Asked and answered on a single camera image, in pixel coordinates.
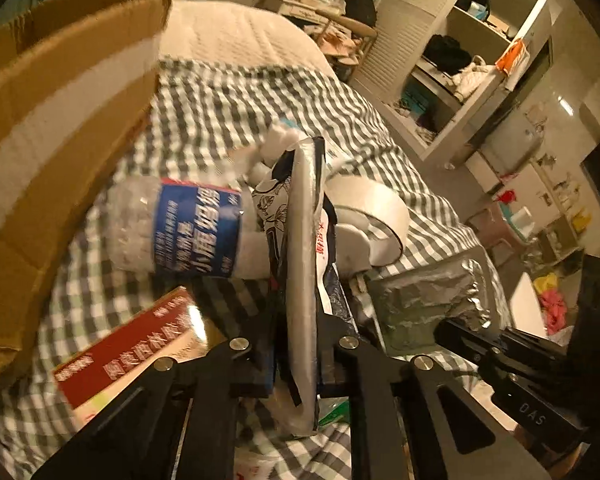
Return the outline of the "white dressing table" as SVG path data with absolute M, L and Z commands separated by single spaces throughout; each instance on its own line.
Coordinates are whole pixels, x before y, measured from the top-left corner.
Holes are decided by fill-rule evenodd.
M 320 0 L 258 0 L 256 7 L 311 24 L 325 24 L 327 22 L 324 17 L 325 12 L 343 14 L 338 4 L 334 6 Z

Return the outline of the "white tape roll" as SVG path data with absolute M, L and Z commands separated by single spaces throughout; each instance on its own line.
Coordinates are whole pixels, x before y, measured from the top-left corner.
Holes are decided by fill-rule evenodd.
M 407 242 L 411 217 L 391 188 L 355 176 L 336 176 L 326 183 L 335 207 L 338 266 L 344 275 L 398 261 Z

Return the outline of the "plastic bottle blue label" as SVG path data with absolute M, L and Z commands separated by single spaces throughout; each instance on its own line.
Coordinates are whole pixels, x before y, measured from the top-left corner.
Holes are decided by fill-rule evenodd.
M 264 280 L 268 241 L 251 193 L 202 181 L 128 177 L 108 195 L 109 258 L 119 269 Z

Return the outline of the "wooden chair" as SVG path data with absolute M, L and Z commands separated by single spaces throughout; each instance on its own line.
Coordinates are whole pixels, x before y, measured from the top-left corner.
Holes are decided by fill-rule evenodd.
M 326 20 L 315 41 L 329 62 L 347 68 L 359 66 L 375 42 L 378 31 L 337 12 L 317 9 L 316 14 Z

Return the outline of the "silver foil packet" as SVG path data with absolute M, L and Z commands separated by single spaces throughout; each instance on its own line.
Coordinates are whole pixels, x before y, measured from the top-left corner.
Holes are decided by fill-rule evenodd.
M 328 226 L 326 174 L 325 139 L 306 138 L 280 155 L 252 193 L 268 242 L 276 312 L 276 373 L 266 405 L 283 432 L 294 437 L 309 437 L 317 428 L 317 315 L 329 304 L 328 265 L 317 258 L 318 244 L 328 239 L 318 229 Z

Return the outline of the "brown cardboard box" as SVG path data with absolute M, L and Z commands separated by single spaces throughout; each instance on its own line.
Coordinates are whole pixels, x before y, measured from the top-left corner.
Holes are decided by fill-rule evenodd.
M 148 114 L 171 0 L 47 0 L 0 27 L 0 385 L 76 224 Z

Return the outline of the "crinkled silver foil bag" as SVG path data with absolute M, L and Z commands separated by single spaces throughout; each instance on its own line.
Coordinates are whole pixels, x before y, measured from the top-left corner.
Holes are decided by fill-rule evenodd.
M 367 289 L 389 356 L 437 351 L 434 329 L 445 318 L 458 316 L 472 330 L 500 324 L 488 257 L 481 247 L 370 281 Z

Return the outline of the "white quilted mattress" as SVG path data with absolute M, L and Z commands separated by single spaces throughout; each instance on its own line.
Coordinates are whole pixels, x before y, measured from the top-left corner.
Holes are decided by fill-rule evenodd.
M 303 67 L 335 76 L 302 29 L 279 14 L 226 1 L 174 0 L 160 55 L 245 67 Z

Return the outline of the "green snack packet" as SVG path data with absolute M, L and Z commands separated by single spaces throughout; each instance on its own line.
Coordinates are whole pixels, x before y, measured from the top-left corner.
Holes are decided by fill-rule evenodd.
M 318 399 L 318 422 L 320 427 L 326 427 L 336 422 L 350 422 L 349 398 Z

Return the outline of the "checkered grey white blanket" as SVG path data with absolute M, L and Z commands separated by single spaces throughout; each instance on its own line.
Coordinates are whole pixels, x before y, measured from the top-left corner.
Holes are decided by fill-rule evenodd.
M 372 104 L 338 79 L 291 66 L 244 67 L 165 58 L 148 124 L 118 162 L 114 182 L 131 176 L 192 180 L 207 174 L 231 185 L 260 181 L 265 148 L 294 122 L 346 153 L 344 174 L 397 192 L 410 212 L 401 258 L 348 283 L 358 328 L 377 336 L 366 285 L 422 268 L 478 244 L 449 201 L 422 180 Z M 0 390 L 0 464 L 27 479 L 76 432 L 53 369 L 148 308 L 176 278 L 114 267 L 106 232 L 109 191 L 102 190 L 67 244 L 46 300 L 30 372 Z

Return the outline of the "red medicine box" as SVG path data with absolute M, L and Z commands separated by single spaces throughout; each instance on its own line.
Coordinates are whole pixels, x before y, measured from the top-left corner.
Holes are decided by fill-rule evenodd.
M 82 428 L 156 359 L 200 358 L 223 340 L 180 286 L 56 367 L 53 378 Z

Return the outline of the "black backpack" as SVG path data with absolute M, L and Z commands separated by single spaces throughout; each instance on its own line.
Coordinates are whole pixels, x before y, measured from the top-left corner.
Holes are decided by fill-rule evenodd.
M 344 0 L 344 15 L 370 27 L 377 22 L 374 0 Z

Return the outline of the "white open shelf wardrobe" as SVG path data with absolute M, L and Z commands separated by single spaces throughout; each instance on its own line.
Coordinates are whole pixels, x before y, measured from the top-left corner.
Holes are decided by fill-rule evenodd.
M 548 0 L 379 0 L 352 87 L 427 165 L 442 165 L 512 94 L 550 33 Z

